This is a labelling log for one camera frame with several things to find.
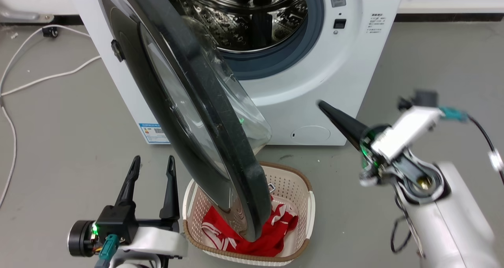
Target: teal connector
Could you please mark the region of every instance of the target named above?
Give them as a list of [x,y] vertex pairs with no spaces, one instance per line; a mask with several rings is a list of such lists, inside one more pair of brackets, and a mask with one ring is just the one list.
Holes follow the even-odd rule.
[[468,120],[468,115],[466,112],[456,110],[455,108],[441,107],[439,109],[445,114],[445,117],[443,117],[443,119],[456,120],[460,122],[466,122]]
[[117,252],[119,247],[119,237],[116,234],[109,234],[105,239],[103,248],[98,255],[99,260],[95,264],[95,268],[108,268],[112,257]]

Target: power cord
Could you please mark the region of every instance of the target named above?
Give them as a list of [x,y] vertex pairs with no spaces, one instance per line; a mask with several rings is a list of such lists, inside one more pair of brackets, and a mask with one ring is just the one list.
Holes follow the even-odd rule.
[[408,212],[399,204],[399,200],[397,199],[397,195],[394,197],[394,201],[396,201],[397,207],[403,212],[403,216],[396,218],[396,221],[394,221],[394,228],[392,228],[392,234],[390,235],[390,249],[395,254],[398,254],[399,252],[403,251],[406,248],[406,246],[408,245],[408,243],[411,239],[411,230],[408,231],[408,235],[404,239],[403,243],[399,247],[396,248],[396,246],[394,244],[394,240],[396,238],[396,231],[397,231],[397,227],[399,225],[399,222],[407,221],[409,216],[408,216]]
[[493,168],[499,173],[500,175],[500,180],[502,180],[502,184],[504,184],[504,172],[502,172],[502,159],[499,155],[499,152],[495,149],[493,146],[492,141],[490,140],[490,137],[488,137],[488,134],[486,134],[486,131],[484,130],[483,126],[477,122],[477,120],[474,119],[474,117],[468,115],[467,118],[474,123],[474,125],[477,126],[479,131],[481,131],[481,134],[485,137],[486,142],[488,143],[488,146],[490,147],[490,152],[488,153],[488,156],[490,157],[490,162],[492,163]]
[[13,176],[13,173],[14,173],[14,167],[16,166],[16,158],[17,158],[17,152],[18,152],[18,147],[17,147],[17,144],[18,144],[18,137],[16,135],[16,129],[14,128],[14,124],[12,123],[12,120],[11,118],[9,117],[9,115],[7,114],[7,111],[5,109],[5,105],[4,105],[4,102],[3,102],[3,97],[6,96],[6,95],[9,95],[9,94],[12,94],[14,92],[18,92],[22,89],[25,89],[25,88],[28,88],[30,86],[33,86],[35,85],[36,83],[40,83],[40,82],[43,82],[45,80],[49,80],[49,79],[52,79],[52,78],[57,78],[59,76],[65,76],[65,75],[69,75],[69,74],[73,74],[79,70],[81,70],[82,68],[86,67],[88,64],[92,63],[93,61],[95,60],[98,60],[99,58],[101,58],[101,56],[96,56],[90,60],[88,60],[86,63],[84,63],[83,65],[79,66],[77,69],[73,70],[73,71],[70,71],[70,72],[65,72],[65,73],[60,73],[60,74],[54,74],[52,76],[46,76],[44,78],[41,78],[41,79],[38,79],[38,80],[35,80],[31,83],[28,83],[26,85],[23,85],[23,86],[20,86],[18,88],[15,88],[13,90],[10,90],[10,91],[7,91],[5,93],[2,93],[2,86],[4,85],[4,81],[5,81],[5,78],[6,78],[6,75],[7,73],[9,72],[9,68],[11,67],[11,64],[12,62],[14,61],[14,59],[16,58],[16,56],[18,55],[19,51],[25,46],[25,44],[31,39],[33,38],[33,36],[35,36],[37,33],[39,33],[40,31],[42,31],[42,29],[44,28],[50,28],[50,27],[58,27],[58,28],[62,28],[62,29],[66,29],[66,30],[69,30],[69,31],[72,31],[74,33],[78,33],[80,35],[84,35],[84,36],[87,36],[87,37],[90,37],[88,34],[86,33],[83,33],[83,32],[80,32],[80,31],[77,31],[77,30],[74,30],[72,28],[69,28],[69,27],[65,27],[65,26],[61,26],[59,24],[49,24],[47,26],[44,26],[44,27],[41,27],[39,29],[37,29],[36,31],[34,31],[22,44],[21,46],[19,47],[19,49],[16,51],[16,53],[14,53],[14,55],[12,56],[11,60],[9,61],[9,63],[7,64],[7,67],[5,68],[5,71],[4,71],[4,74],[2,75],[2,78],[0,79],[0,106],[2,107],[2,111],[5,115],[5,118],[7,118],[7,121],[9,122],[9,124],[11,125],[11,129],[12,129],[12,135],[14,137],[14,154],[13,154],[13,158],[12,158],[12,165],[11,165],[11,170],[9,172],[9,176],[7,177],[7,182],[5,184],[5,187],[4,187],[4,191],[2,192],[2,197],[0,198],[0,208],[2,208],[2,205],[4,203],[4,200],[5,200],[5,196],[7,195],[7,190],[9,189],[9,185],[11,184],[11,179],[12,179],[12,176]]

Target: green led light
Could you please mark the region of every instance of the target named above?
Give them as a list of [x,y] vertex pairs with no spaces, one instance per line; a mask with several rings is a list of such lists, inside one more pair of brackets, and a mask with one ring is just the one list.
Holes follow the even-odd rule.
[[96,224],[93,224],[93,228],[91,229],[93,234],[97,235],[98,234],[98,227],[96,227]]

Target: washing machine door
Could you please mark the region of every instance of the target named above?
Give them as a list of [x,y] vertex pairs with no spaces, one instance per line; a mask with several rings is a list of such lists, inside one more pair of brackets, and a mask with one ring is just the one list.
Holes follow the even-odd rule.
[[98,0],[124,60],[171,144],[224,220],[255,241],[271,213],[255,158],[264,117],[209,40],[168,0]]

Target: laundry basket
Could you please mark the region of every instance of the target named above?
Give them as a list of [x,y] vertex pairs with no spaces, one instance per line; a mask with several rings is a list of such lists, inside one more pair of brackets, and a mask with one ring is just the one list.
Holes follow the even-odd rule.
[[291,205],[298,214],[296,229],[284,238],[284,249],[276,257],[256,257],[208,246],[211,241],[203,233],[203,217],[212,206],[200,187],[191,180],[185,191],[182,216],[187,239],[205,253],[228,261],[257,266],[284,266],[299,257],[308,246],[315,220],[315,197],[308,179],[296,169],[279,164],[261,162],[268,183],[275,189],[271,193],[276,202]]

